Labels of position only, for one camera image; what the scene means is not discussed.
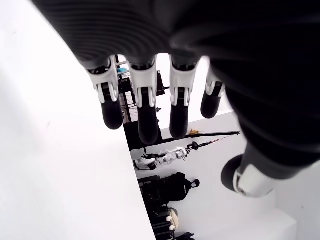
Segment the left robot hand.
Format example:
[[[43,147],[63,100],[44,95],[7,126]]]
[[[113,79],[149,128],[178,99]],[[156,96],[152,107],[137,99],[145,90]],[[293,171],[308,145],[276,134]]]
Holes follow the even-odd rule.
[[[158,138],[156,56],[170,57],[170,133],[182,139],[200,58],[210,59],[201,114],[226,94],[247,139],[222,170],[250,198],[320,160],[317,0],[36,0],[88,72],[105,125],[122,125],[116,55],[125,56],[144,144]]]

